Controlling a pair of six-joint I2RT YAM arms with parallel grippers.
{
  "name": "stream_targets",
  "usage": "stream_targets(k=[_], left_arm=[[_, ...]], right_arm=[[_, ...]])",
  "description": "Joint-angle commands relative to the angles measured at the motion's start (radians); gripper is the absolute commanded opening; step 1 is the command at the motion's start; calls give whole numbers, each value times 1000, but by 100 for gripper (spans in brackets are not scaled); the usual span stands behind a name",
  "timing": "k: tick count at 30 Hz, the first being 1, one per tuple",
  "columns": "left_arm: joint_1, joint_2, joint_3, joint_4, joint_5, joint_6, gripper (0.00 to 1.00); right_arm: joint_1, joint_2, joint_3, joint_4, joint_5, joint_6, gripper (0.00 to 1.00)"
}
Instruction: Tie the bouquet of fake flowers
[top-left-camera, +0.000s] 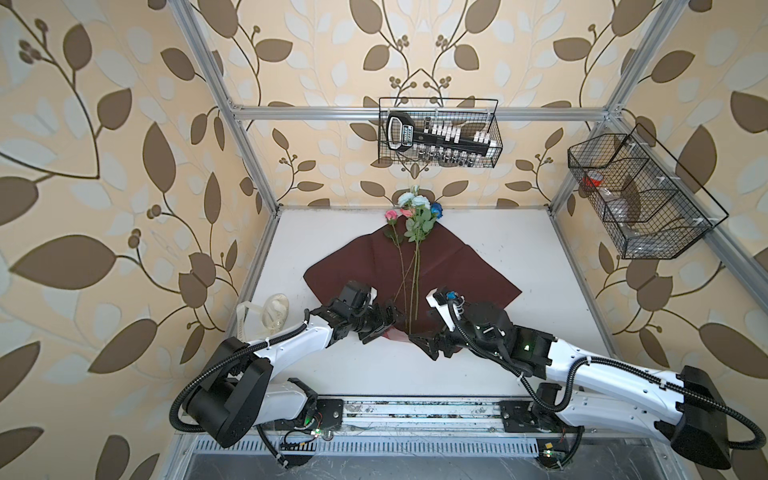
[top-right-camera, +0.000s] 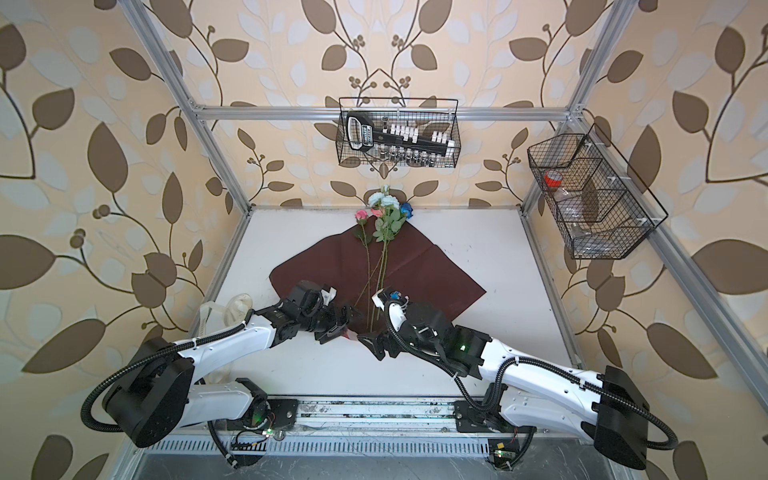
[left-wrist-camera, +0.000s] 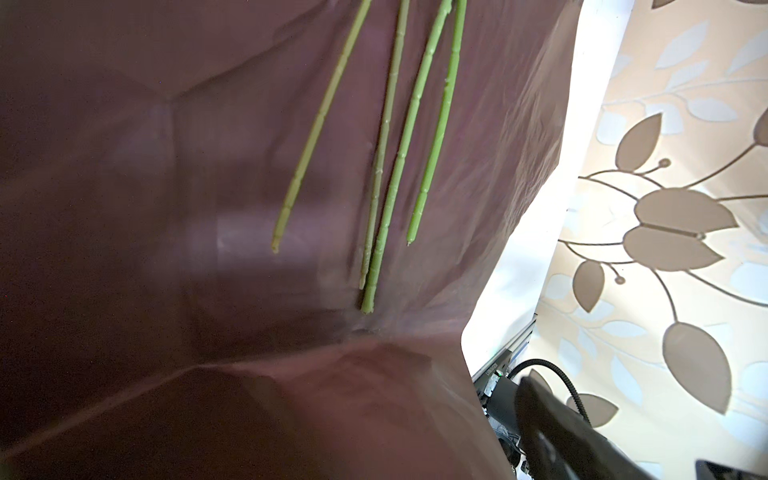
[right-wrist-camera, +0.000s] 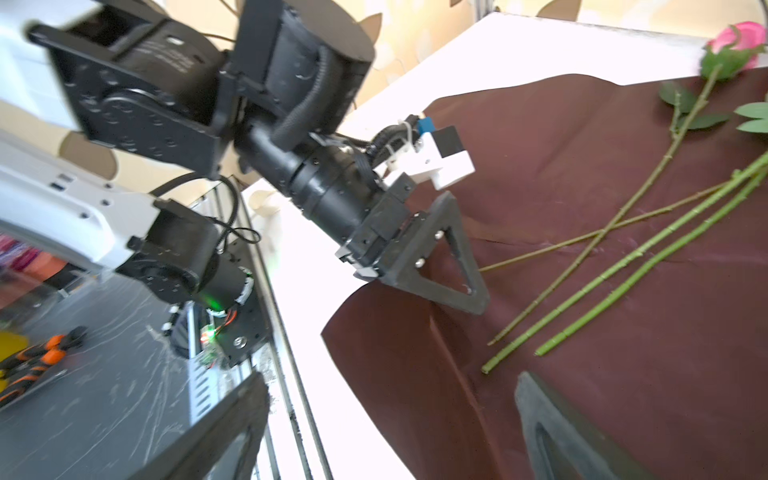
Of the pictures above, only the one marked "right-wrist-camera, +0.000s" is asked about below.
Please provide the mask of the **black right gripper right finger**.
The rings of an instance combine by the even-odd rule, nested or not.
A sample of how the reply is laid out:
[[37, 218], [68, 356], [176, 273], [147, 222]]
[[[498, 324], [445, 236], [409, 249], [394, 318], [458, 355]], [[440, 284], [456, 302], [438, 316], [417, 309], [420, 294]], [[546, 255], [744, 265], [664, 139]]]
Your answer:
[[539, 376], [519, 375], [515, 402], [536, 479], [654, 477]]

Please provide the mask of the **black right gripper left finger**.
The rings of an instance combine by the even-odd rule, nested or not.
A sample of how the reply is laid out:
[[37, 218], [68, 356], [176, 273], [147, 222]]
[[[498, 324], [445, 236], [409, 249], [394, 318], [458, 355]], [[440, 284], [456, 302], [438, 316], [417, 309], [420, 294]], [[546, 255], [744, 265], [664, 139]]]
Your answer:
[[134, 479], [203, 479], [240, 436], [234, 479], [249, 479], [270, 413], [264, 376], [254, 372], [175, 443], [135, 472]]

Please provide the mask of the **light blue fake rose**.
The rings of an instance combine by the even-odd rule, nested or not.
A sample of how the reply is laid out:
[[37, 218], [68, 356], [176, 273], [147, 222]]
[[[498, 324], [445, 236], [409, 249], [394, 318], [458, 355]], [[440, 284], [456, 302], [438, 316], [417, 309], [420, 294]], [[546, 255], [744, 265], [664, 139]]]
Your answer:
[[[640, 188], [671, 144], [672, 106], [654, 101], [598, 109], [570, 142], [534, 170], [545, 188], [533, 211], [538, 246], [482, 272], [499, 332], [545, 290]], [[603, 301], [714, 205], [728, 202], [767, 162], [740, 104], [707, 102], [674, 158], [579, 268], [500, 342], [487, 344], [473, 371], [488, 375], [517, 352], [534, 354]]]

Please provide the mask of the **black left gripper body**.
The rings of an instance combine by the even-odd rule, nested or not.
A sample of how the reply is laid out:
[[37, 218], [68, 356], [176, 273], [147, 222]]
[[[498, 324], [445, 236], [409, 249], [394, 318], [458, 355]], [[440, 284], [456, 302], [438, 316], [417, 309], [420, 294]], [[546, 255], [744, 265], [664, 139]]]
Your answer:
[[404, 230], [415, 217], [408, 177], [385, 189], [368, 157], [354, 147], [302, 143], [290, 152], [290, 199], [338, 244], [336, 256], [364, 278], [395, 282], [403, 268]]

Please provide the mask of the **magenta fake rose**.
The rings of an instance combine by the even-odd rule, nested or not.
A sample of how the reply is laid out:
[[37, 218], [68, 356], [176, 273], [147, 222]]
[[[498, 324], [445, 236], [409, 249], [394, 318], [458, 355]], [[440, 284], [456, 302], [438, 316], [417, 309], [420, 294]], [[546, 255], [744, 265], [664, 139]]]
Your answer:
[[500, 342], [514, 327], [525, 320], [544, 300], [555, 292], [579, 268], [590, 252], [607, 236], [610, 230], [624, 219], [626, 214], [644, 196], [674, 158], [685, 135], [691, 129], [691, 124], [706, 106], [714, 85], [719, 81], [730, 80], [741, 71], [752, 68], [758, 56], [765, 51], [766, 45], [767, 28], [755, 22], [741, 22], [730, 25], [705, 44], [699, 68], [699, 74], [705, 79], [705, 85], [701, 93], [692, 101], [682, 94], [679, 89], [674, 90], [674, 100], [671, 103], [673, 114], [669, 125], [671, 144], [658, 165], [640, 188], [587, 244], [576, 259], [521, 313], [488, 342], [490, 346]]

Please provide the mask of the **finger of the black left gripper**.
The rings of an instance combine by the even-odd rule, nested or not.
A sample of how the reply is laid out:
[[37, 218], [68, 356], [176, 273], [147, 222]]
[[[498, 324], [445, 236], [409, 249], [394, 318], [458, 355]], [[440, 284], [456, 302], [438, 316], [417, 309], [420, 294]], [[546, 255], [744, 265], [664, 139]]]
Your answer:
[[382, 283], [436, 304], [481, 315], [490, 303], [457, 199], [450, 193], [412, 216], [377, 266]]

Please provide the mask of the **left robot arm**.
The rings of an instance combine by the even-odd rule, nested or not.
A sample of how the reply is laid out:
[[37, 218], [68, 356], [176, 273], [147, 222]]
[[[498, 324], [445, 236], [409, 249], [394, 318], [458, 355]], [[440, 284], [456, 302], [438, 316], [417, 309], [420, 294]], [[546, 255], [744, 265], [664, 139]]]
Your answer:
[[[233, 148], [360, 278], [479, 315], [489, 293], [449, 190], [474, 170], [457, 131], [413, 115], [369, 142], [337, 132], [374, 59], [332, 1], [248, 1], [227, 51], [143, 1], [1, 5], [3, 101], [190, 179], [217, 179]], [[205, 308], [230, 366], [269, 339], [263, 290], [226, 243], [234, 223], [162, 189], [122, 189], [4, 136], [1, 228]]]

